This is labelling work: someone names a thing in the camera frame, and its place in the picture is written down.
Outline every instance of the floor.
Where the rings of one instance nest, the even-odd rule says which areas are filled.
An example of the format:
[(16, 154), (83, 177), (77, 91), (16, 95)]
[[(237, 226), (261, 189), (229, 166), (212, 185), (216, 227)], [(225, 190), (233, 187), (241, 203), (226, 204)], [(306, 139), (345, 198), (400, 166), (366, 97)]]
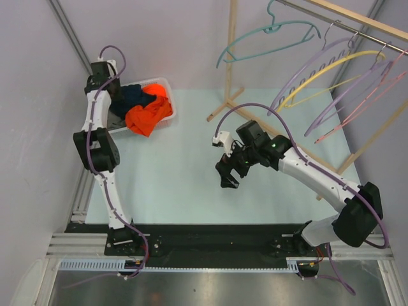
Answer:
[[(270, 104), (278, 89), (247, 89), (237, 103)], [(307, 89), (299, 99), (320, 89)], [(222, 101), (222, 91), (173, 91), (177, 108), (176, 120), (170, 127), (154, 131), (150, 138), (130, 131), (113, 134), (119, 151), (117, 183), (122, 204), (135, 223), (162, 224), (262, 224), (299, 223), (319, 220), (335, 212), (325, 201), (295, 179), (271, 168), (256, 165), (238, 189), (221, 189), (214, 166), (222, 156), (222, 148), (211, 146), (211, 139), (222, 114), (208, 123), (205, 119)], [(342, 131), (319, 144), (314, 144), (339, 122), (334, 116), (312, 134), (303, 134), (321, 110), (332, 100), (329, 93), (308, 101), (281, 115), (288, 123), (295, 140), (335, 167), (350, 151)], [(264, 109), (248, 108), (254, 114), (283, 130)], [(233, 113), (222, 130), (233, 132), (245, 120)], [(345, 177), (358, 181), (354, 166)], [(107, 223), (108, 215), (99, 186), (95, 186), (86, 223)]]
[[(92, 272), (58, 272), (50, 306), (388, 306), (376, 261), (342, 261), (337, 266), (355, 289), (338, 282), (305, 280), (283, 273), (144, 272), (134, 280), (103, 277), (70, 289)], [(329, 263), (321, 274), (333, 275)]]

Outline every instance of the dark blue cloth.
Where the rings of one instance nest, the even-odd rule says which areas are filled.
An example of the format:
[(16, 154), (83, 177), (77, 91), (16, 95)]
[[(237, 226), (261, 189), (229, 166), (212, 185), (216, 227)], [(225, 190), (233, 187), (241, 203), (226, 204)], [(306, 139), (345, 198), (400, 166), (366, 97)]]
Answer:
[(122, 120), (125, 119), (127, 112), (136, 105), (141, 105), (145, 108), (156, 100), (156, 95), (144, 93), (139, 84), (122, 86), (120, 89), (123, 99), (112, 101), (109, 110)]

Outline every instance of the plastic bin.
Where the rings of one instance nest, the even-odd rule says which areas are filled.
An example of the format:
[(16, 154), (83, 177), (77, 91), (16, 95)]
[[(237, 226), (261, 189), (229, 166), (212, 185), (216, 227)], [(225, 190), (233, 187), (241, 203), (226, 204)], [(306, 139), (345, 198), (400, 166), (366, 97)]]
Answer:
[[(171, 109), (173, 110), (173, 113), (170, 116), (167, 116), (161, 119), (160, 122), (156, 124), (156, 127), (154, 129), (161, 129), (161, 128), (168, 127), (173, 121), (173, 118), (176, 116), (177, 111), (176, 111), (176, 107), (174, 104), (173, 92), (171, 91), (171, 88), (170, 88), (169, 83), (167, 82), (167, 79), (161, 78), (161, 77), (151, 78), (149, 80), (124, 84), (123, 86), (134, 85), (134, 84), (140, 84), (142, 88), (150, 84), (159, 84), (159, 85), (162, 85), (166, 89), (167, 98), (171, 105)], [(129, 131), (129, 129), (125, 126), (125, 127), (120, 127), (119, 129), (111, 129), (109, 130), (109, 133), (114, 134), (114, 133), (123, 132), (123, 131)]]

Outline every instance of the metal hook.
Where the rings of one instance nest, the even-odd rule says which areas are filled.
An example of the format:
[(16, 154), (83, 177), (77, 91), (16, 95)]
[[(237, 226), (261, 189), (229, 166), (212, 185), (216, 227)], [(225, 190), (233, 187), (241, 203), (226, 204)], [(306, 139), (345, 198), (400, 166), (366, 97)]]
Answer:
[(381, 50), (377, 53), (377, 56), (375, 57), (375, 62), (378, 62), (378, 57), (380, 56), (380, 53), (391, 43), (391, 41), (387, 42), (384, 46), (382, 46)]
[(333, 26), (333, 24), (336, 23), (336, 22), (341, 22), (341, 20), (339, 20), (339, 19), (334, 20), (334, 21), (329, 25), (329, 27), (327, 28), (327, 30), (326, 30), (326, 32), (325, 32), (325, 34), (324, 34), (324, 45), (323, 45), (323, 48), (322, 48), (322, 49), (324, 49), (325, 46), (326, 46), (326, 44), (327, 44), (326, 36), (327, 36), (328, 31), (329, 31), (330, 28)]
[(347, 46), (349, 47), (349, 49), (353, 49), (354, 48), (354, 43), (355, 41), (353, 40), (354, 37), (356, 37), (357, 35), (359, 35), (360, 31), (355, 32), (355, 34), (350, 38), (349, 42), (347, 43)]

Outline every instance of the teal hanger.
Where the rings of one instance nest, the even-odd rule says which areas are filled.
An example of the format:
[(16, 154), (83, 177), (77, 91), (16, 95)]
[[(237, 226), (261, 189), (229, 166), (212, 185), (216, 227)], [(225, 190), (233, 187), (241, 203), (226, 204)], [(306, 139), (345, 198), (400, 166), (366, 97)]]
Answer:
[[(276, 51), (280, 51), (280, 50), (284, 50), (284, 49), (287, 49), (287, 48), (291, 48), (291, 47), (293, 47), (293, 46), (300, 45), (301, 43), (305, 43), (306, 41), (311, 40), (311, 39), (314, 37), (314, 34), (312, 34), (312, 35), (310, 35), (310, 36), (309, 36), (309, 34), (310, 34), (310, 32), (313, 30), (313, 28), (316, 29), (317, 36), (318, 36), (319, 38), (321, 38), (319, 29), (318, 29), (312, 22), (309, 22), (309, 21), (305, 21), (305, 20), (291, 20), (291, 21), (278, 22), (278, 23), (276, 24), (276, 23), (275, 23), (275, 15), (274, 15), (274, 14), (272, 13), (272, 11), (270, 10), (270, 6), (271, 6), (271, 4), (272, 4), (274, 1), (275, 1), (275, 0), (270, 0), (269, 3), (268, 3), (268, 8), (266, 9), (267, 12), (268, 12), (268, 14), (269, 14), (270, 16), (272, 16), (272, 23), (271, 23), (270, 25), (267, 25), (266, 27), (260, 27), (260, 28), (258, 28), (258, 29), (252, 30), (252, 31), (250, 31), (250, 32), (248, 32), (248, 33), (242, 35), (241, 37), (237, 38), (237, 39), (234, 40), (232, 43), (230, 43), (230, 44), (224, 49), (224, 51), (222, 51), (221, 55), (219, 56), (218, 61), (217, 61), (217, 68), (218, 68), (218, 66), (219, 66), (219, 63), (221, 62), (221, 59), (224, 57), (225, 53), (228, 53), (233, 59), (224, 59), (224, 62), (243, 61), (244, 59), (252, 59), (252, 58), (254, 58), (254, 57), (258, 57), (258, 56), (261, 56), (261, 55), (265, 55), (265, 54), (269, 54), (269, 53), (274, 53), (274, 52), (276, 52)], [(310, 25), (310, 28), (309, 28), (309, 30), (305, 33), (305, 35), (303, 36), (303, 38), (302, 38), (300, 41), (298, 41), (297, 43), (292, 43), (292, 44), (287, 45), (287, 46), (285, 46), (285, 47), (276, 48), (276, 49), (272, 49), (272, 50), (269, 50), (269, 51), (266, 51), (266, 52), (262, 52), (262, 53), (258, 53), (258, 54), (254, 54), (254, 55), (248, 55), (248, 56), (244, 56), (244, 57), (236, 57), (236, 56), (230, 51), (230, 48), (231, 48), (232, 46), (234, 46), (236, 43), (238, 43), (239, 41), (243, 40), (244, 38), (246, 38), (246, 37), (248, 37), (248, 36), (250, 36), (250, 35), (252, 35), (252, 34), (258, 33), (258, 32), (260, 32), (260, 31), (263, 31), (264, 33), (267, 33), (267, 34), (276, 33), (276, 32), (279, 31), (279, 30), (281, 29), (281, 27), (284, 26), (285, 24), (308, 24), (308, 25)]]

